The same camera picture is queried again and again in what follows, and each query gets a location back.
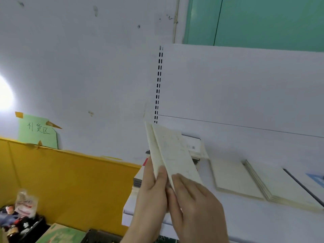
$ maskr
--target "yellow wall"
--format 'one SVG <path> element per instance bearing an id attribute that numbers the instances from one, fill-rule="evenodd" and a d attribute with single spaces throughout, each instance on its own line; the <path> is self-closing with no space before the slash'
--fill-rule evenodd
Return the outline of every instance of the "yellow wall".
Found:
<path id="1" fill-rule="evenodd" d="M 140 166 L 11 140 L 0 140 L 0 153 L 2 204 L 15 200 L 21 183 L 49 223 L 125 234 L 123 206 Z"/>

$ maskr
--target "green cabinet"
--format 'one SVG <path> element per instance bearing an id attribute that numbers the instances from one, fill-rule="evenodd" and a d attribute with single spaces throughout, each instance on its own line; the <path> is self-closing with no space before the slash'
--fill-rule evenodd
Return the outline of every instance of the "green cabinet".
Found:
<path id="1" fill-rule="evenodd" d="M 324 0 L 214 0 L 209 5 L 205 1 L 209 7 L 205 11 L 199 0 L 192 2 L 188 37 L 196 38 L 188 39 L 188 44 L 324 51 Z"/>

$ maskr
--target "plastic bag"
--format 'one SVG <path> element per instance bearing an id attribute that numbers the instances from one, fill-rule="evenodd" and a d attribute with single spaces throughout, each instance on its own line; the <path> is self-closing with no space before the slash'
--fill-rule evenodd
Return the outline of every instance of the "plastic bag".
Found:
<path id="1" fill-rule="evenodd" d="M 33 218 L 36 215 L 38 199 L 27 194 L 25 189 L 19 190 L 15 204 L 15 211 L 20 215 Z"/>

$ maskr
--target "green paper sign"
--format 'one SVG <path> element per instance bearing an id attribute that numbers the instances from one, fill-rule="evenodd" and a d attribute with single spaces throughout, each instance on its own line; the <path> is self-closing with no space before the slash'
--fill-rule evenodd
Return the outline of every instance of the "green paper sign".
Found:
<path id="1" fill-rule="evenodd" d="M 45 147 L 58 149 L 56 131 L 46 125 L 47 121 L 47 118 L 24 114 L 24 118 L 19 118 L 18 141 L 33 144 L 41 141 Z"/>

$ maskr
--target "person's left hand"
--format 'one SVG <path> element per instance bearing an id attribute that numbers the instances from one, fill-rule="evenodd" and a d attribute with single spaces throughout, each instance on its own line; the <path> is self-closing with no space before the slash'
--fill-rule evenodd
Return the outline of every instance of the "person's left hand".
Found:
<path id="1" fill-rule="evenodd" d="M 155 180 L 151 157 L 148 158 L 131 225 L 124 236 L 130 242 L 152 243 L 159 236 L 163 218 L 167 212 L 167 170 L 159 168 Z"/>

